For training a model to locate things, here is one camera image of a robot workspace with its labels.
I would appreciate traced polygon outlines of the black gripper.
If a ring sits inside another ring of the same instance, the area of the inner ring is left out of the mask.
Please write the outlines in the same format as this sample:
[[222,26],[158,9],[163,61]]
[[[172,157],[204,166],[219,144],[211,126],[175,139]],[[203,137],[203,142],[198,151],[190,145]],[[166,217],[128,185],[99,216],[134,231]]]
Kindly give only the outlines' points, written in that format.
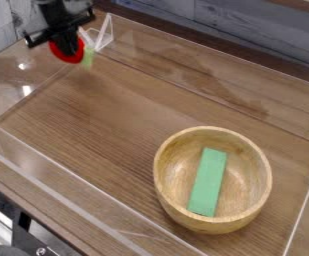
[[95,19],[92,0],[31,0],[39,12],[23,29],[29,48],[49,42],[63,54],[77,51],[77,27]]

